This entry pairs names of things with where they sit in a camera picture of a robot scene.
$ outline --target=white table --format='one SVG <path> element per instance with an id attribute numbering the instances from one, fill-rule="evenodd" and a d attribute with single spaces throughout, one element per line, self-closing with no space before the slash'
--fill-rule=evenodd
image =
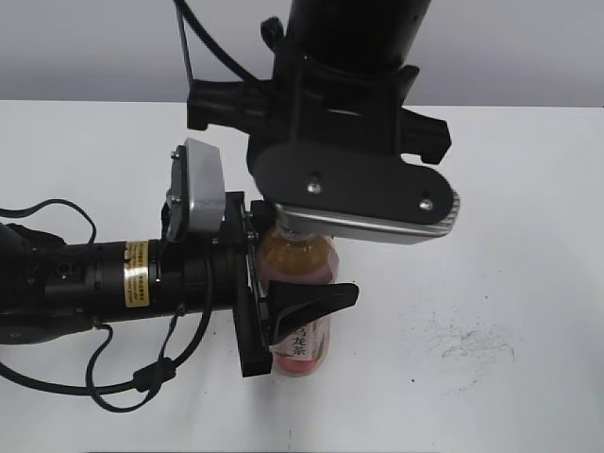
<path id="1" fill-rule="evenodd" d="M 224 311 L 176 379 L 131 414 L 0 381 L 0 451 L 603 451 L 604 110 L 416 111 L 449 122 L 439 168 L 461 194 L 459 222 L 414 246 L 337 241 L 340 281 L 361 297 L 334 316 L 316 374 L 241 378 Z M 65 197 L 89 211 L 100 241 L 157 237 L 168 155 L 187 136 L 222 149 L 228 190 L 258 196 L 244 134 L 189 132 L 183 105 L 1 102 L 0 206 Z M 69 242 L 89 234 L 64 208 L 25 224 Z M 197 319 L 179 324 L 173 354 Z M 152 361 L 166 328 L 116 324 L 97 382 Z M 104 338 L 3 346 L 0 360 L 81 385 Z"/>

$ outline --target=wire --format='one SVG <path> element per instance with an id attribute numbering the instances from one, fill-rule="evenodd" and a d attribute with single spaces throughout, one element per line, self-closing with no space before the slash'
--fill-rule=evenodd
<path id="1" fill-rule="evenodd" d="M 161 349 L 159 350 L 158 360 L 156 361 L 155 366 L 154 366 L 153 384 L 149 388 L 147 395 L 145 396 L 144 400 L 141 401 L 140 403 L 135 404 L 133 406 L 129 406 L 127 408 L 120 408 L 120 407 L 113 406 L 112 404 L 108 403 L 105 399 L 103 399 L 101 394 L 98 392 L 98 389 L 94 385 L 94 380 L 92 379 L 92 372 L 94 371 L 94 366 L 96 365 L 96 361 L 98 360 L 101 353 L 105 350 L 105 348 L 109 345 L 109 343 L 111 343 L 111 340 L 113 339 L 113 328 L 109 324 L 102 324 L 101 326 L 98 326 L 97 327 L 98 329 L 106 330 L 108 332 L 108 336 L 107 336 L 107 339 L 96 349 L 96 351 L 94 351 L 94 354 L 92 354 L 92 357 L 91 357 L 90 361 L 88 362 L 88 366 L 86 367 L 86 388 L 88 389 L 92 400 L 106 411 L 115 412 L 115 413 L 126 413 L 126 412 L 135 411 L 136 409 L 144 406 L 149 401 L 151 401 L 153 398 L 155 398 L 157 396 L 157 394 L 159 393 L 159 390 L 161 389 L 161 384 L 163 383 L 162 365 L 163 365 L 163 360 L 165 358 L 166 345 L 168 344 L 170 337 L 172 337 L 172 334 L 174 333 L 174 331 L 176 329 L 177 321 L 178 321 L 178 313 L 175 314 L 172 317 L 172 319 L 170 320 L 170 326 L 168 327 L 168 334 L 166 335 L 166 338 L 163 340 L 163 344 L 161 345 Z"/>
<path id="2" fill-rule="evenodd" d="M 96 239 L 96 225 L 92 221 L 91 217 L 76 203 L 72 203 L 68 200 L 63 200 L 62 198 L 51 198 L 49 200 L 44 200 L 41 203 L 38 203 L 31 208 L 25 208 L 24 210 L 6 210 L 0 208 L 0 217 L 6 217 L 8 219 L 23 219 L 25 217 L 29 217 L 30 215 L 35 214 L 39 210 L 46 208 L 50 205 L 63 205 L 71 208 L 72 210 L 76 210 L 82 217 L 84 217 L 92 227 L 91 237 L 88 240 L 87 244 L 92 245 L 94 240 Z"/>
<path id="3" fill-rule="evenodd" d="M 193 86 L 193 69 L 191 69 L 191 57 L 189 56 L 189 45 L 187 44 L 187 33 L 185 32 L 185 24 L 182 21 L 182 13 L 176 8 L 176 20 L 178 22 L 178 35 L 180 36 L 180 47 L 182 49 L 182 57 L 185 61 L 185 71 L 187 73 L 187 81 L 189 82 L 189 90 Z"/>
<path id="4" fill-rule="evenodd" d="M 52 382 L 44 382 L 31 377 L 24 376 L 16 371 L 8 368 L 4 363 L 0 362 L 0 376 L 8 379 L 15 384 L 21 385 L 28 389 L 47 392 L 49 394 L 67 394 L 71 396 L 90 396 L 90 392 L 86 387 L 76 387 L 73 385 L 55 384 Z M 108 385 L 106 387 L 97 387 L 100 394 L 119 394 L 128 390 L 134 389 L 134 381 L 122 382 L 121 384 Z"/>
<path id="5" fill-rule="evenodd" d="M 206 254 L 206 276 L 206 303 L 204 305 L 204 312 L 201 315 L 201 319 L 199 320 L 199 326 L 197 326 L 197 330 L 193 335 L 193 339 L 185 348 L 185 350 L 182 351 L 180 355 L 174 360 L 174 365 L 176 367 L 182 365 L 193 354 L 193 352 L 195 352 L 195 349 L 197 349 L 197 347 L 203 340 L 204 335 L 206 334 L 206 330 L 208 330 L 208 324 L 210 323 L 214 297 L 212 295 L 213 276 L 210 258 L 208 258 L 208 254 Z"/>
<path id="6" fill-rule="evenodd" d="M 176 10 L 182 14 L 187 24 L 191 27 L 193 32 L 202 41 L 203 44 L 208 47 L 212 54 L 218 58 L 232 73 L 237 75 L 241 80 L 249 82 L 262 92 L 268 92 L 271 95 L 276 93 L 267 87 L 261 80 L 255 77 L 252 73 L 247 71 L 241 64 L 239 64 L 231 55 L 229 55 L 225 49 L 223 49 L 218 42 L 208 33 L 208 31 L 201 25 L 199 20 L 195 17 L 189 5 L 185 0 L 174 0 Z"/>

